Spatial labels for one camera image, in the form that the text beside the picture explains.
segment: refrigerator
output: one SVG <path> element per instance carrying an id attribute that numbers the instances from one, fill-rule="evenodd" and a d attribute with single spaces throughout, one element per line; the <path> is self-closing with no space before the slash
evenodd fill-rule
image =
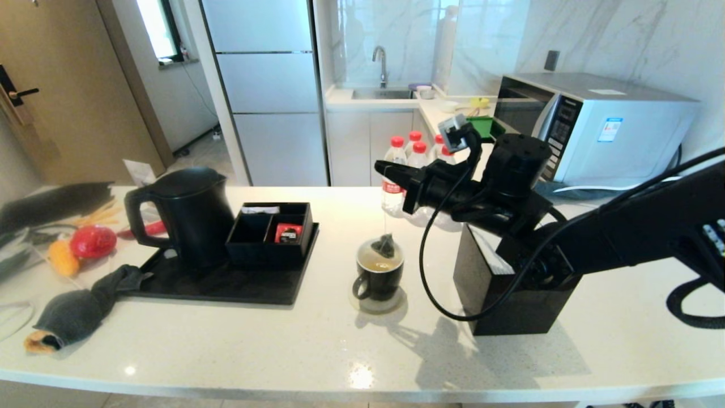
<path id="1" fill-rule="evenodd" d="M 254 186 L 327 186 L 319 72 L 306 0 L 202 0 Z"/>

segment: microwave control panel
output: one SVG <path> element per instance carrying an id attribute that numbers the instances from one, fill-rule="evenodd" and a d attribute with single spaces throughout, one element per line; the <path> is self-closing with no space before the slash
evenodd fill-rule
<path id="1" fill-rule="evenodd" d="M 561 97 L 559 101 L 546 137 L 552 155 L 542 173 L 544 180 L 552 181 L 557 169 L 559 169 L 564 150 L 581 111 L 581 105 L 580 101 L 567 97 Z"/>

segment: sink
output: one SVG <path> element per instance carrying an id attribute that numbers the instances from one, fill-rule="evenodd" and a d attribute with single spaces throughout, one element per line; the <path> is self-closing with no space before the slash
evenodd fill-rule
<path id="1" fill-rule="evenodd" d="M 413 99 L 409 89 L 355 89 L 353 99 Z"/>

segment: kettle handle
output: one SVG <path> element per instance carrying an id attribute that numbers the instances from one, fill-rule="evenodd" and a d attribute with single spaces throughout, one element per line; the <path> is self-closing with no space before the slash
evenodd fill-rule
<path id="1" fill-rule="evenodd" d="M 133 236 L 136 237 L 136 241 L 138 241 L 141 245 L 157 248 L 171 248 L 172 245 L 170 239 L 152 237 L 146 233 L 144 219 L 141 217 L 141 204 L 146 201 L 154 202 L 153 196 L 149 194 L 146 187 L 135 189 L 126 193 L 126 198 L 124 199 L 126 205 L 126 216 L 128 217 L 128 223 L 130 224 Z"/>

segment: electrical outlet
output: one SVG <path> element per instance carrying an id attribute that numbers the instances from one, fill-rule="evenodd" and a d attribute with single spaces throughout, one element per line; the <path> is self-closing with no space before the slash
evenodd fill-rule
<path id="1" fill-rule="evenodd" d="M 559 61 L 559 51 L 549 50 L 544 63 L 544 69 L 547 71 L 556 71 L 556 63 Z"/>

